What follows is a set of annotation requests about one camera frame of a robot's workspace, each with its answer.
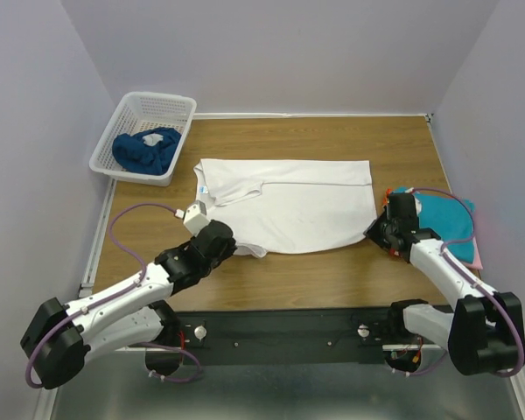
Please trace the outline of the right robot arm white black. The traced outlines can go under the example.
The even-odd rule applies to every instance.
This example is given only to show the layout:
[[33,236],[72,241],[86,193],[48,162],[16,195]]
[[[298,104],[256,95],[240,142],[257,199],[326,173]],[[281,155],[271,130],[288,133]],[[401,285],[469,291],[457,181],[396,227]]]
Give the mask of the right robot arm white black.
[[449,241],[420,227],[419,217],[413,191],[391,192],[365,236],[426,275],[451,311],[422,299],[394,302],[382,331],[397,343],[418,336],[436,344],[462,375],[517,375],[525,365],[521,300],[476,277],[450,251]]

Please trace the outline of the white t shirt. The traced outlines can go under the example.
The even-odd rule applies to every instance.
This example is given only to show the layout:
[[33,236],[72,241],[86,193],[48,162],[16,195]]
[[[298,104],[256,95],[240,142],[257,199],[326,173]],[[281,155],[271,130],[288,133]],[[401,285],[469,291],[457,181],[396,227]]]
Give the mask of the white t shirt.
[[197,200],[233,230],[238,256],[343,248],[376,218],[367,160],[203,158],[193,170]]

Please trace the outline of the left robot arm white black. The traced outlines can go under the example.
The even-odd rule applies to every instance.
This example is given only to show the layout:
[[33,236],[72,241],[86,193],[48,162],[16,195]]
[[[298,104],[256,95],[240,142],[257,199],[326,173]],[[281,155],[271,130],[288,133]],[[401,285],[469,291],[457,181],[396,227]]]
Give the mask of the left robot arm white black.
[[161,315],[162,301],[208,277],[234,252],[233,230],[211,220],[189,241],[100,293],[67,304],[46,300],[20,341],[28,358],[27,385],[55,389],[99,354],[135,344],[170,344],[177,326]]

